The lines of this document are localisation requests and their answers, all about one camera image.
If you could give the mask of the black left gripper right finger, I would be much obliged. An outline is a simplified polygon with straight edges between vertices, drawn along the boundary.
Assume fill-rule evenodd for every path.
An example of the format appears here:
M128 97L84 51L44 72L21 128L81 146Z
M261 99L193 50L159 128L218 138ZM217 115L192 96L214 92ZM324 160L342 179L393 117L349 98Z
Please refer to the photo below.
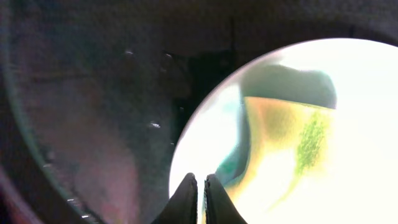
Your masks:
M206 224L247 224L216 175L205 180Z

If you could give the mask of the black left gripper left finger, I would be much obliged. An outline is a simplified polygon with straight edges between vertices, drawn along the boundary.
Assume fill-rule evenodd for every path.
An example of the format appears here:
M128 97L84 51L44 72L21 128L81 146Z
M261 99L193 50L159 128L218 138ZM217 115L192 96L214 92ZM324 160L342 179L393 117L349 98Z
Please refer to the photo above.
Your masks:
M151 224L197 224L197 205L197 180L193 173L187 173Z

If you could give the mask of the green sponge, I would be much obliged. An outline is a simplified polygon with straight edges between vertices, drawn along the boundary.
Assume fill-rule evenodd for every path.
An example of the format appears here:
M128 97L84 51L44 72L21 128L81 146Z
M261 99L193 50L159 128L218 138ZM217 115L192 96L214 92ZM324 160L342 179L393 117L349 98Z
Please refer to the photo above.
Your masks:
M243 79L244 170L226 191L240 212L269 213L318 192L327 177L336 92L321 70L268 65Z

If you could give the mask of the mint plate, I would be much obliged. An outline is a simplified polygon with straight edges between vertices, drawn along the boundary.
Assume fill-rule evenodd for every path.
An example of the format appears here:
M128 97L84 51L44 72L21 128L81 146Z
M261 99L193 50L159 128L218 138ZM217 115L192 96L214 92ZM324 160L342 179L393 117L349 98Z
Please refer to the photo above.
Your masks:
M397 222L397 47L320 39L237 69L188 120L169 195L216 177L247 223Z

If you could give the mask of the black round tray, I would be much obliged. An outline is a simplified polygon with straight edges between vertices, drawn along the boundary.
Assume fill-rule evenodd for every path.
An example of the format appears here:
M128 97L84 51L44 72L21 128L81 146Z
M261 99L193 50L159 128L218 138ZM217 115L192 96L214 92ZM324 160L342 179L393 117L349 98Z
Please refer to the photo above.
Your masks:
M150 223L202 99L328 37L396 45L397 2L2 1L2 169L45 223Z

